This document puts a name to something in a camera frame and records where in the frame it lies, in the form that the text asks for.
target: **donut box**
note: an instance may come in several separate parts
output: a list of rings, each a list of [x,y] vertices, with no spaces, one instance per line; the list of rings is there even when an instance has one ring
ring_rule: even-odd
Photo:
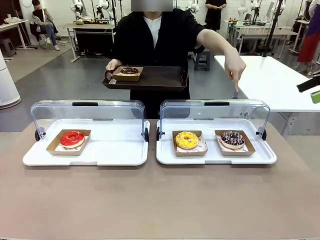
[[[188,150],[188,152],[179,152],[177,151],[178,145],[176,142],[176,136],[181,133],[181,132],[192,132],[194,133],[198,138],[202,137],[203,143],[199,141],[198,146],[200,147],[195,147],[194,149]],[[204,156],[206,155],[208,151],[208,146],[206,143],[205,138],[203,137],[202,131],[190,131],[190,130],[181,130],[181,131],[172,131],[172,141],[173,141],[173,149],[175,152],[175,155],[177,157],[195,157],[195,156]]]
[[[79,147],[78,151],[57,151],[56,148],[60,144],[60,139],[62,136],[68,132],[72,131],[79,131],[84,134],[84,142],[83,144]],[[83,129],[63,129],[61,130],[58,135],[52,140],[52,142],[49,144],[49,146],[46,148],[46,150],[51,154],[51,155],[58,155],[58,156],[80,156],[82,151],[85,149],[86,144],[88,143],[90,139],[90,134],[91,130],[83,130]]]
[[[142,66],[135,66],[133,68],[137,69],[139,72],[132,75],[123,75],[121,70],[123,68],[128,68],[129,66],[119,66],[112,74],[113,78],[117,81],[124,81],[124,82],[138,82],[141,76],[142,71],[144,68]]]
[[[239,149],[229,149],[227,147],[225,147],[222,143],[221,143],[221,138],[220,136],[225,132],[225,131],[233,131],[233,132],[238,132],[240,135],[243,136],[245,144],[243,147],[239,148]],[[251,141],[249,140],[248,136],[245,134],[244,131],[242,130],[215,130],[215,137],[219,146],[219,149],[221,151],[222,156],[226,156],[226,157],[249,157],[252,154],[255,153],[255,148],[252,145]]]

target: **person holding tray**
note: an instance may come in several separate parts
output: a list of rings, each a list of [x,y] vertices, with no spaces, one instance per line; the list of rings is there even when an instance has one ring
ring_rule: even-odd
[[[172,0],[134,0],[131,10],[117,26],[106,70],[121,65],[171,66],[188,72],[188,52],[205,47],[225,55],[225,72],[239,91],[246,64],[221,35],[198,24],[190,12],[173,9]],[[130,99],[143,102],[147,119],[158,119],[164,100],[190,99],[189,83],[182,91],[131,90]]]

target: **brown tray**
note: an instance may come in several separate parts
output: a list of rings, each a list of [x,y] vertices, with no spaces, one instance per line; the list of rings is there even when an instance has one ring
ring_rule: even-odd
[[[188,79],[188,73],[179,66],[143,66],[138,82],[117,81],[112,72],[106,71],[102,81],[108,89],[179,92],[187,86]]]

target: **red frosted donut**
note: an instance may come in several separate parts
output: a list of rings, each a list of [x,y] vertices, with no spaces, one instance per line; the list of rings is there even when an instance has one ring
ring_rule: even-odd
[[[60,143],[67,149],[80,146],[85,141],[85,135],[80,131],[69,131],[60,139]]]

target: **white serving tray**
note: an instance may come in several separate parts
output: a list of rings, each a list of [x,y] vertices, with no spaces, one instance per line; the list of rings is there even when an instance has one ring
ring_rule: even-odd
[[[150,132],[149,121],[144,127]],[[62,129],[91,130],[90,139],[80,156],[59,156],[47,147]],[[23,157],[27,166],[138,166],[147,160],[148,142],[142,135],[141,119],[60,119],[47,130]]]
[[[172,131],[195,131],[201,130],[205,138],[208,152],[199,157],[176,156],[173,147]],[[250,139],[255,148],[251,156],[222,156],[218,146],[215,130],[242,130]],[[276,154],[272,151],[266,141],[256,135],[257,129],[246,119],[163,119],[162,135],[156,142],[156,159],[166,165],[188,165],[188,164],[273,164],[277,160]]]

